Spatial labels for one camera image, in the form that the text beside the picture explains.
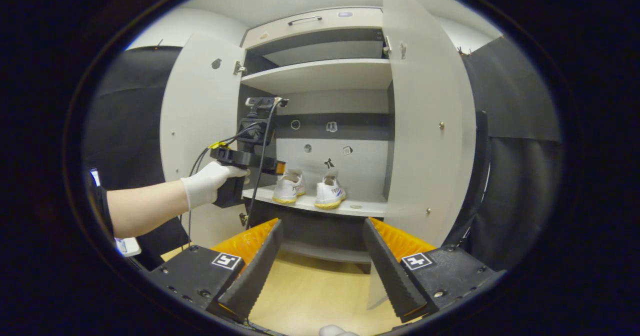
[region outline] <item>sneaker sole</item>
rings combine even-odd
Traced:
[[[306,193],[299,193],[295,195],[295,199],[293,200],[285,200],[285,199],[278,199],[277,197],[272,197],[271,199],[275,202],[278,202],[279,204],[293,204],[294,202],[296,202],[297,197],[302,196]]]
[[[325,210],[329,210],[329,209],[335,209],[336,207],[340,206],[340,203],[346,199],[347,195],[343,195],[342,199],[336,201],[336,202],[330,202],[329,204],[313,204],[316,207],[319,207],[320,209],[325,209]]]

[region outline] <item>white glove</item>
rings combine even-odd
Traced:
[[[184,190],[187,193],[189,210],[216,201],[218,188],[229,177],[242,177],[247,175],[246,170],[237,167],[224,167],[217,161],[213,161],[195,175],[181,178]]]

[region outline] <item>open cabinet door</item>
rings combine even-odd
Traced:
[[[384,222],[439,247],[471,178],[476,147],[471,84],[448,35],[416,0],[382,0],[382,31],[390,46],[395,95]],[[374,282],[377,273],[371,277],[373,306],[381,284]]]
[[[242,74],[234,75],[245,50],[212,35],[193,34],[173,65],[160,112],[160,155],[166,181],[189,175],[204,148],[236,133],[238,91]],[[200,169],[213,161],[207,154]],[[207,204],[191,215],[191,239],[213,247],[244,228],[238,214],[245,207],[221,209]],[[182,224],[188,230],[188,213]]]

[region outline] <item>forearm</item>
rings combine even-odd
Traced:
[[[107,204],[116,238],[144,235],[173,217],[189,211],[183,182],[107,191]]]

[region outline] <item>white sneaker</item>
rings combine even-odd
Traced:
[[[305,184],[302,180],[302,170],[286,170],[276,183],[273,190],[273,201],[281,204],[292,204],[300,195],[305,194]]]
[[[321,209],[335,209],[347,197],[347,193],[338,184],[338,171],[328,172],[317,184],[315,206]]]

